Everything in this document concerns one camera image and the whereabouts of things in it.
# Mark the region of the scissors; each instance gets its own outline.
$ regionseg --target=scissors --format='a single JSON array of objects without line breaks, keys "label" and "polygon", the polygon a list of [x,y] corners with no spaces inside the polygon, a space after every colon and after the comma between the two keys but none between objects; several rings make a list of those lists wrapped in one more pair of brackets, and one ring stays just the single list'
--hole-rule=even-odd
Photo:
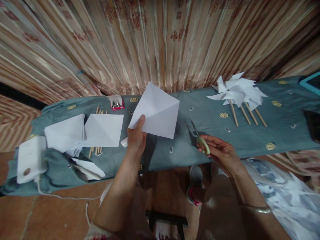
[{"label": "scissors", "polygon": [[196,126],[194,125],[194,123],[193,123],[193,121],[191,120],[191,118],[190,118],[190,121],[191,121],[191,123],[192,123],[192,126],[193,126],[194,130],[196,131],[196,133],[197,133],[197,135],[198,135],[198,137],[197,137],[197,143],[198,143],[199,146],[201,147],[202,152],[205,153],[206,155],[210,154],[210,149],[209,149],[209,147],[208,147],[208,144],[207,144],[206,140],[204,140],[202,137],[199,136],[199,133],[198,133],[198,131],[197,131],[197,129],[196,129]]}]

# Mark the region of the table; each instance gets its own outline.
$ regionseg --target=table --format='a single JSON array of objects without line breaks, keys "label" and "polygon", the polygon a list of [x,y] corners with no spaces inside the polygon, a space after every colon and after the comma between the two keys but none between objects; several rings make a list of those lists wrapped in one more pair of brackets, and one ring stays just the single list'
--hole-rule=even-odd
[{"label": "table", "polygon": [[[319,149],[320,145],[310,138],[304,110],[320,112],[320,97],[298,85],[301,77],[289,77],[262,83],[257,87],[265,93],[263,105],[258,107],[260,114],[267,123],[264,127],[255,114],[259,125],[255,125],[247,112],[251,125],[244,118],[240,109],[235,106],[239,126],[236,127],[229,105],[223,101],[215,101],[206,96],[216,94],[213,88],[193,89],[190,92],[179,91],[170,95],[180,100],[178,119],[174,139],[148,134],[147,145],[141,159],[143,169],[147,171],[160,171],[176,167],[191,166],[209,162],[210,159],[199,153],[195,147],[196,138],[189,118],[193,120],[199,133],[214,135],[233,144],[240,158],[273,154],[303,149]],[[86,114],[86,119],[95,113],[97,106],[108,110],[108,114],[124,114],[120,140],[127,137],[126,129],[138,102],[130,102],[133,96],[123,96],[125,109],[113,111],[107,97],[84,97],[61,101],[42,110],[40,117],[32,122],[32,133],[44,135],[44,128],[53,123],[63,121],[80,113]],[[229,117],[222,118],[220,113],[227,113]],[[273,150],[266,145],[274,144]],[[79,159],[89,160],[90,147],[83,148]],[[103,154],[90,158],[106,173],[106,179],[113,178],[126,148],[103,148]],[[73,168],[68,168],[69,157],[53,149],[47,149],[44,158],[48,161],[48,171],[40,180],[44,192],[71,188],[87,184],[77,177]],[[25,184],[16,183],[17,152],[13,160],[9,161],[9,173],[1,192],[6,195],[30,196],[38,194],[34,182]]]}]

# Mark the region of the left hand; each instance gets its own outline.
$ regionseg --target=left hand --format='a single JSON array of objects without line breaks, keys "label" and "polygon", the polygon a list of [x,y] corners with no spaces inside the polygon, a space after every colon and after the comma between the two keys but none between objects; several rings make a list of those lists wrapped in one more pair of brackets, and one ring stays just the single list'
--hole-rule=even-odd
[{"label": "left hand", "polygon": [[142,132],[143,124],[146,120],[145,115],[141,115],[135,129],[128,128],[128,153],[141,157],[146,147],[147,133]]}]

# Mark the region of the scissors blade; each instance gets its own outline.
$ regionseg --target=scissors blade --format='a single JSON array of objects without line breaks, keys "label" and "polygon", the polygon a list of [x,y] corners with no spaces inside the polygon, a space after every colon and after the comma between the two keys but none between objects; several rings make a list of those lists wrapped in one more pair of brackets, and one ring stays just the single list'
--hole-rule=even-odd
[{"label": "scissors blade", "polygon": [[198,131],[197,131],[197,129],[196,129],[196,126],[194,125],[194,123],[193,123],[193,121],[191,120],[191,118],[190,118],[190,121],[191,121],[191,123],[192,123],[192,126],[193,126],[194,130],[196,131],[196,134],[198,135],[198,137],[200,137],[200,136],[199,136],[199,133],[198,133]]}]

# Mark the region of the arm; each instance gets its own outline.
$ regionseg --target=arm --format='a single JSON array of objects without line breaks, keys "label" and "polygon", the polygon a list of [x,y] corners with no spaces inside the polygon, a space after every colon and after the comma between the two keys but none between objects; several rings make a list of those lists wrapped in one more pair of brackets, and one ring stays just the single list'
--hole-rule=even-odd
[{"label": "arm", "polygon": [[261,213],[254,210],[255,208],[267,209],[269,206],[241,163],[234,147],[213,136],[203,135],[201,137],[207,141],[210,148],[209,157],[217,161],[228,175],[240,203],[244,206],[242,212],[248,238],[291,239],[272,212]]},{"label": "arm", "polygon": [[96,226],[113,233],[126,227],[131,214],[140,158],[146,146],[147,134],[142,132],[144,121],[142,115],[135,129],[128,128],[127,153],[93,220]]}]

